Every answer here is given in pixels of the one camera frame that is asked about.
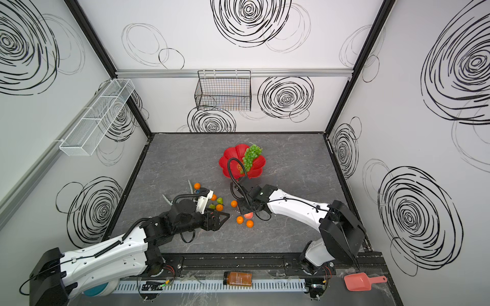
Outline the red flower-shaped bowl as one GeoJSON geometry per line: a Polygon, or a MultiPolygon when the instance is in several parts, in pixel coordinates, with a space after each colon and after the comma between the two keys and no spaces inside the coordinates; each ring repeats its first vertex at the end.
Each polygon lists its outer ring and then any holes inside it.
{"type": "Polygon", "coordinates": [[[251,179],[261,176],[263,168],[266,165],[266,159],[263,155],[254,160],[253,166],[248,172],[242,164],[244,153],[249,147],[250,146],[246,144],[239,144],[235,147],[229,147],[224,151],[222,157],[219,159],[219,166],[222,168],[224,176],[231,178],[230,174],[232,174],[235,179],[239,179],[246,175],[251,179]]]}

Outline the green grape bunch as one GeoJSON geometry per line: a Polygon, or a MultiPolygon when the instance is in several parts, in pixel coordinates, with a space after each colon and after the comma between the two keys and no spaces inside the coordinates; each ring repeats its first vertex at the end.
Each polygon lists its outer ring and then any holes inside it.
{"type": "Polygon", "coordinates": [[[246,149],[242,158],[242,164],[245,166],[247,172],[251,170],[254,160],[256,160],[261,155],[262,148],[257,145],[252,145],[251,147],[246,149]]]}

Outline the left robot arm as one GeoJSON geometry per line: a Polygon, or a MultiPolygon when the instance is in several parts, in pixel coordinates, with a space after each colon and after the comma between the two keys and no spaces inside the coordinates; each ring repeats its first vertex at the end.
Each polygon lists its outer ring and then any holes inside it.
{"type": "Polygon", "coordinates": [[[177,234],[196,229],[217,231],[229,214],[164,212],[141,218],[125,234],[90,247],[62,253],[43,253],[26,284],[30,305],[67,305],[80,293],[117,279],[141,274],[158,275],[167,268],[160,246],[177,234]]]}

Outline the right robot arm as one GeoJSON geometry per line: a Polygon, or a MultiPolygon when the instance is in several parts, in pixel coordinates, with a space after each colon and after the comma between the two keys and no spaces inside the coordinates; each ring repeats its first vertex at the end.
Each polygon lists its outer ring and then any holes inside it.
{"type": "Polygon", "coordinates": [[[306,224],[320,233],[321,238],[308,242],[300,255],[303,269],[310,274],[334,260],[357,265],[357,255],[366,237],[359,218],[344,203],[318,203],[290,195],[276,186],[243,186],[230,184],[232,196],[238,201],[241,214],[284,215],[306,224]]]}

